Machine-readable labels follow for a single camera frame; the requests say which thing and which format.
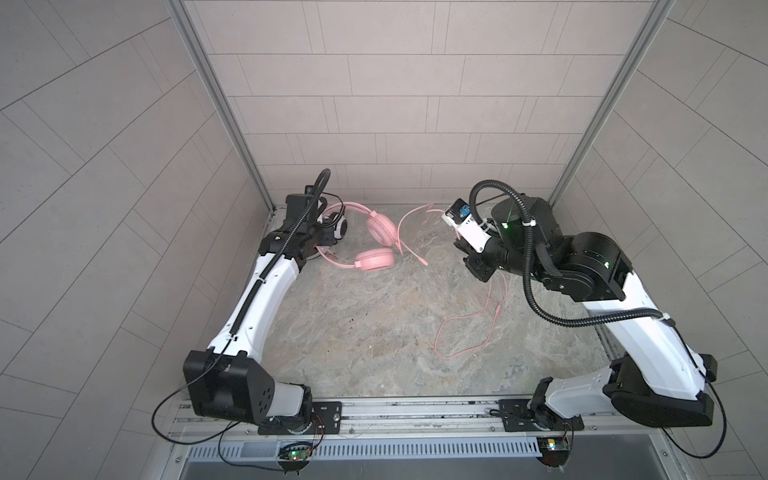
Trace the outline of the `aluminium right corner post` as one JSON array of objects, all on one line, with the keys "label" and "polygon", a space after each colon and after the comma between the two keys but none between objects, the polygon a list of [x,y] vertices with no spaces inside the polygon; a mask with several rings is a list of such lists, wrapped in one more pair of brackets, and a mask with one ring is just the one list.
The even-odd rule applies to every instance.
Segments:
[{"label": "aluminium right corner post", "polygon": [[609,88],[600,101],[586,130],[574,149],[569,162],[549,197],[548,203],[555,208],[564,196],[568,186],[574,179],[579,167],[585,160],[589,150],[603,129],[608,117],[613,112],[618,100],[629,84],[633,74],[639,67],[653,40],[658,35],[669,11],[675,4],[674,0],[653,1],[649,11],[640,25],[629,49],[619,65]]}]

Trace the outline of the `circuit board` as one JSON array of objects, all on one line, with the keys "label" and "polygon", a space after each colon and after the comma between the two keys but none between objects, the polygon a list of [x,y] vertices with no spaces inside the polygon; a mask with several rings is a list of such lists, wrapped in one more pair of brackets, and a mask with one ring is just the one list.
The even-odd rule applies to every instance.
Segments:
[{"label": "circuit board", "polygon": [[307,462],[313,454],[314,444],[300,441],[284,445],[278,451],[279,462]]},{"label": "circuit board", "polygon": [[538,461],[551,468],[564,466],[571,453],[571,446],[564,437],[538,437],[537,445],[541,455]]}]

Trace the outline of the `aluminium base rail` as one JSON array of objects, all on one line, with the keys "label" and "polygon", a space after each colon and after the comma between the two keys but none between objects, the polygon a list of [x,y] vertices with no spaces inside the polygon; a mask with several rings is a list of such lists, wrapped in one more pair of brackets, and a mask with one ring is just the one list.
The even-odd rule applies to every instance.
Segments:
[{"label": "aluminium base rail", "polygon": [[[654,434],[656,431],[636,424],[618,414],[583,414],[582,431],[506,432],[502,420],[489,414],[501,399],[528,398],[523,395],[458,396],[458,397],[381,397],[340,398],[317,401],[340,401],[343,404],[340,432],[324,434],[327,440],[406,437],[478,437],[478,436],[554,436]],[[232,432],[241,436],[259,435],[257,424],[242,422]],[[309,435],[284,435],[304,438]]]}]

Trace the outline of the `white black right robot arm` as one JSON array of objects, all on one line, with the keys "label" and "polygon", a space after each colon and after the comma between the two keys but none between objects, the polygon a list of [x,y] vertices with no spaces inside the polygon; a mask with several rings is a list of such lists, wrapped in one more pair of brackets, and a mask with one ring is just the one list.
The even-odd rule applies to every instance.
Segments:
[{"label": "white black right robot arm", "polygon": [[716,360],[687,346],[613,239],[563,234],[545,200],[498,180],[478,182],[443,219],[455,229],[454,244],[475,278],[518,275],[540,318],[563,328],[604,325],[625,351],[591,374],[542,379],[527,406],[541,428],[607,413],[651,428],[712,424],[715,403],[707,386],[716,378]]}]

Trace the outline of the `white black gaming headphones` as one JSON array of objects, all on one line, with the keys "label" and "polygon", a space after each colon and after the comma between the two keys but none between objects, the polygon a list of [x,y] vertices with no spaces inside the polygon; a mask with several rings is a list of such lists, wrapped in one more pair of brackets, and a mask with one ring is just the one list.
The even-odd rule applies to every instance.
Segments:
[{"label": "white black gaming headphones", "polygon": [[348,222],[341,212],[332,212],[327,218],[327,223],[332,228],[332,236],[335,242],[343,239],[348,229]]}]

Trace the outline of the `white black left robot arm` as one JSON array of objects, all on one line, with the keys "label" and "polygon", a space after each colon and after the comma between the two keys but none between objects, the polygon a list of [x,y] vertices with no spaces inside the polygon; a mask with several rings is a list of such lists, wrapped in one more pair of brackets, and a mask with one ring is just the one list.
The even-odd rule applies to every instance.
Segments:
[{"label": "white black left robot arm", "polygon": [[286,218],[262,239],[229,320],[206,349],[186,357],[183,374],[196,415],[292,431],[312,422],[311,389],[275,380],[261,360],[282,301],[324,238],[321,194],[330,178],[326,168],[302,193],[286,197]]}]

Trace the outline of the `aluminium corner post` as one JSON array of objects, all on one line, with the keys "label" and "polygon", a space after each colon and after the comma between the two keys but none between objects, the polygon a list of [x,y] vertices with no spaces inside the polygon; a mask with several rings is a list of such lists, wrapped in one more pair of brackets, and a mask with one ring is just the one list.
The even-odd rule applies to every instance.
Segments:
[{"label": "aluminium corner post", "polygon": [[205,52],[200,36],[195,30],[192,17],[183,1],[169,0],[166,4],[171,18],[179,30],[182,41],[196,66],[202,84],[219,113],[224,129],[232,141],[235,150],[243,160],[246,170],[254,181],[256,189],[268,211],[273,213],[276,210],[276,205],[269,195],[264,179],[258,171],[258,167],[245,141],[244,135],[237,124],[234,111],[216,77],[213,65]]},{"label": "aluminium corner post", "polygon": [[669,11],[675,4],[674,0],[653,1],[649,11],[640,25],[629,49],[619,65],[609,88],[600,101],[586,130],[574,149],[569,162],[549,197],[548,203],[555,208],[564,196],[568,186],[574,179],[579,167],[585,160],[589,150],[603,129],[608,117],[613,112],[618,100],[629,84],[633,74],[639,67],[653,40],[658,35]]}]

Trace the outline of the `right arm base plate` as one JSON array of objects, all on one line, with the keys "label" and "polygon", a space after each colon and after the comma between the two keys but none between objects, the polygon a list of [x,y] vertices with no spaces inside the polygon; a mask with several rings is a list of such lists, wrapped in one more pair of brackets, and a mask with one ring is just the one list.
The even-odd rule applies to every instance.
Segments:
[{"label": "right arm base plate", "polygon": [[532,399],[501,399],[498,407],[489,411],[502,420],[506,432],[561,432],[582,431],[585,426],[580,416],[561,417],[541,402]]}]

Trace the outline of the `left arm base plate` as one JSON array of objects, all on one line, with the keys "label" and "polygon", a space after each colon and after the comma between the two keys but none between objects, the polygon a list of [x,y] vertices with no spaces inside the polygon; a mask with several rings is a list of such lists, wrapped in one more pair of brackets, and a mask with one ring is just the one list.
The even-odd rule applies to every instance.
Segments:
[{"label": "left arm base plate", "polygon": [[258,426],[259,435],[338,434],[343,404],[340,401],[313,401],[304,404],[295,416],[268,417]]}]

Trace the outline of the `left circuit board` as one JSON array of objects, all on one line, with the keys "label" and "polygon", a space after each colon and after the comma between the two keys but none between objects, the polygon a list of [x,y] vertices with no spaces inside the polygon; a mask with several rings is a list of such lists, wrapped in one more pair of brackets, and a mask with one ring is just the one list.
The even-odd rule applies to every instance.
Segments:
[{"label": "left circuit board", "polygon": [[314,444],[300,441],[284,445],[278,451],[279,462],[307,462],[313,454]]}]

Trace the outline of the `right circuit board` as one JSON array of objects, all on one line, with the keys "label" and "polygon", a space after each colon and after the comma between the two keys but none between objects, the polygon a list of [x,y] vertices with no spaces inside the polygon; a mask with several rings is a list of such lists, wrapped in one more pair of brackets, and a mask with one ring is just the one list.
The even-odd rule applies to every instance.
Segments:
[{"label": "right circuit board", "polygon": [[571,453],[571,446],[564,437],[538,437],[537,445],[541,455],[538,461],[551,468],[564,466]]}]

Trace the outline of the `aluminium left corner post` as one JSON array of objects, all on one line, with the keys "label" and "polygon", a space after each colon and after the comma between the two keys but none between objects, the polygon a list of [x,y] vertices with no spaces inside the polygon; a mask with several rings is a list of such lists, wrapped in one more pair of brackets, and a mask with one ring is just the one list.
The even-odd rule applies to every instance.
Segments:
[{"label": "aluminium left corner post", "polygon": [[237,124],[234,111],[216,77],[213,65],[205,52],[200,36],[195,30],[192,17],[183,1],[169,0],[166,4],[171,18],[179,30],[182,41],[196,66],[202,84],[219,113],[224,129],[232,141],[235,150],[243,160],[246,170],[254,181],[256,189],[268,211],[273,213],[276,210],[276,205],[269,195],[264,179],[258,171],[258,167],[245,141],[244,135]]}]

